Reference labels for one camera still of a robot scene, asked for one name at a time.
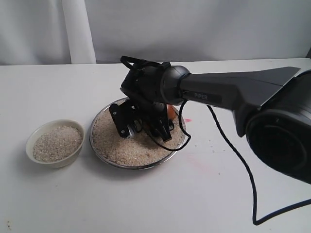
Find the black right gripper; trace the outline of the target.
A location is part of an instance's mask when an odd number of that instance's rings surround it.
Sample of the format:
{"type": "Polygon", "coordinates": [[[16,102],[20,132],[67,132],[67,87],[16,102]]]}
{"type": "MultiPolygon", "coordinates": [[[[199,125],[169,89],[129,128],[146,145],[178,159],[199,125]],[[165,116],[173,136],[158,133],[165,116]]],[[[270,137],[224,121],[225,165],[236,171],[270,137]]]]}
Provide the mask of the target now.
{"type": "Polygon", "coordinates": [[[171,140],[167,105],[160,92],[163,70],[156,67],[133,67],[121,84],[123,92],[137,107],[139,118],[153,137],[171,140]]]}

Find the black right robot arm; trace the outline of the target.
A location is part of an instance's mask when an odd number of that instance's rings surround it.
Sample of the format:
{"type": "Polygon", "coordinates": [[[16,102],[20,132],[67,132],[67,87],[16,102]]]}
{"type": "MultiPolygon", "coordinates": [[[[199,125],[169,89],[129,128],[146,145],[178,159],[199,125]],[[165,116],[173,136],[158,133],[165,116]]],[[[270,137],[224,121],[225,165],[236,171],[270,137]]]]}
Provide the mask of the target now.
{"type": "Polygon", "coordinates": [[[132,99],[194,101],[232,112],[238,136],[268,167],[311,181],[311,73],[297,67],[192,74],[183,66],[134,66],[121,84],[132,99]]]}

